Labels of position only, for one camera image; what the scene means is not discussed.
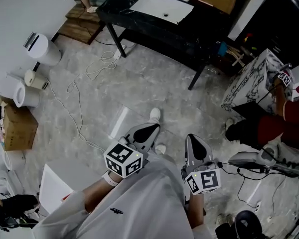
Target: white cube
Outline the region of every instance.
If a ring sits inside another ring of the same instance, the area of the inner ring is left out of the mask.
[[[106,167],[122,178],[140,170],[143,166],[143,154],[118,141],[112,142],[104,152]]]
[[[191,172],[185,180],[193,195],[208,193],[220,188],[219,169]]]

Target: wooden board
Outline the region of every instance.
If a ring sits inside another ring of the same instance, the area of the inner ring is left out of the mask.
[[[85,44],[91,44],[95,37],[102,31],[103,22],[81,21],[79,19],[68,19],[61,26],[58,33]]]
[[[88,13],[81,4],[75,5],[66,15],[68,19],[80,19],[92,22],[100,22],[96,13]]]

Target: white sink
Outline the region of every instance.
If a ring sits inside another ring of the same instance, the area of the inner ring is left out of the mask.
[[[138,0],[130,9],[178,24],[193,8],[178,0]]]

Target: gray floor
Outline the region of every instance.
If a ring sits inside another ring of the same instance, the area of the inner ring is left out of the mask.
[[[106,29],[97,39],[113,43]],[[53,68],[41,65],[38,71],[50,79],[58,98],[80,124],[78,93],[76,90],[67,93],[68,84],[93,61],[96,63],[89,72],[103,67],[99,58],[105,51],[115,52],[116,47],[96,41],[88,46],[63,36],[58,37],[56,44],[63,53],[61,62]],[[127,51],[128,57],[117,61],[114,70],[104,69],[94,81],[85,75],[76,80],[84,124],[81,133],[89,141],[106,149],[111,142],[110,135],[119,138],[129,127],[147,121],[151,109],[158,107],[162,111],[162,130],[157,142],[166,144],[167,154],[179,167],[184,164],[184,139],[188,133],[203,138],[212,147],[214,157],[224,162],[245,148],[224,138],[224,122],[229,114],[220,104],[230,81],[226,76],[215,74],[211,68],[188,91],[194,76],[189,68],[139,45]],[[41,92],[39,107],[32,112],[39,128],[33,149],[26,154],[26,168],[19,173],[28,192],[39,191],[44,164],[49,160],[75,157],[99,174],[106,170],[99,151],[79,139],[73,121],[54,99],[50,88]],[[122,117],[123,123],[118,128],[118,118]],[[233,167],[225,168],[235,172]],[[205,220],[212,232],[220,213],[235,215],[242,210],[253,210],[237,198],[243,178],[223,171],[221,176],[221,189],[205,195]],[[249,200],[249,204],[260,202],[257,215],[264,232],[275,238],[283,238],[299,212],[299,180],[287,178],[275,194],[273,213],[272,196],[283,179],[284,176],[271,175],[262,181],[246,180],[240,192],[240,197]]]

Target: white cable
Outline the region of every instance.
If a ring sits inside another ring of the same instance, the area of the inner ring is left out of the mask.
[[[113,55],[110,56],[110,57],[105,57],[105,58],[104,58],[103,56],[104,56],[104,54],[106,54],[106,53],[112,53]],[[113,58],[113,57],[114,57],[114,52],[112,52],[112,51],[106,51],[106,52],[104,52],[104,53],[102,54],[101,58],[99,58],[98,60],[93,61],[91,64],[89,64],[89,65],[85,68],[85,72],[84,72],[84,73],[80,73],[80,74],[78,74],[78,75],[74,78],[74,80],[73,80],[73,81],[68,85],[68,87],[67,87],[67,90],[66,90],[67,93],[71,93],[71,92],[74,90],[74,88],[76,88],[77,91],[78,91],[78,99],[79,99],[79,107],[80,107],[80,117],[81,117],[81,125],[80,125],[80,127],[78,126],[78,124],[76,123],[76,121],[75,121],[75,119],[72,117],[72,115],[70,114],[70,111],[69,111],[69,110],[64,106],[64,104],[63,104],[63,103],[56,97],[56,94],[55,94],[55,92],[54,92],[54,90],[53,90],[53,87],[52,87],[52,85],[51,85],[51,82],[48,80],[48,83],[50,84],[51,91],[53,92],[55,99],[56,99],[56,100],[63,106],[63,108],[68,112],[69,116],[70,116],[71,119],[73,120],[73,122],[74,122],[74,124],[75,124],[75,126],[76,126],[76,129],[77,129],[77,131],[78,131],[80,140],[86,142],[86,143],[87,143],[88,145],[90,145],[91,147],[100,150],[102,153],[104,153],[104,149],[102,149],[102,148],[101,148],[100,146],[98,146],[97,144],[88,141],[88,140],[85,138],[85,136],[84,136],[83,134],[81,134],[81,129],[82,129],[82,126],[83,126],[82,107],[81,107],[81,102],[80,102],[80,91],[79,91],[78,86],[76,85],[75,80],[76,80],[81,74],[84,74],[84,75],[86,75],[86,76],[89,78],[90,81],[94,81],[94,80],[96,79],[96,77],[98,77],[98,75],[100,74],[100,72],[101,72],[102,70],[104,70],[104,69],[110,69],[110,70],[115,69],[115,68],[116,68],[116,64],[115,64],[116,59],[114,59],[114,60],[111,61],[111,62],[108,62],[108,65],[102,67],[102,68],[99,69],[99,70],[96,70],[96,71],[93,71],[93,72],[88,72],[88,71],[87,71],[88,68],[89,68],[91,65],[93,65],[95,62],[101,60],[103,63],[107,63],[106,61],[103,61],[103,60],[105,60],[105,59],[111,59],[111,58]],[[89,75],[91,75],[91,74],[96,74],[96,76],[95,76],[94,78],[90,78]]]

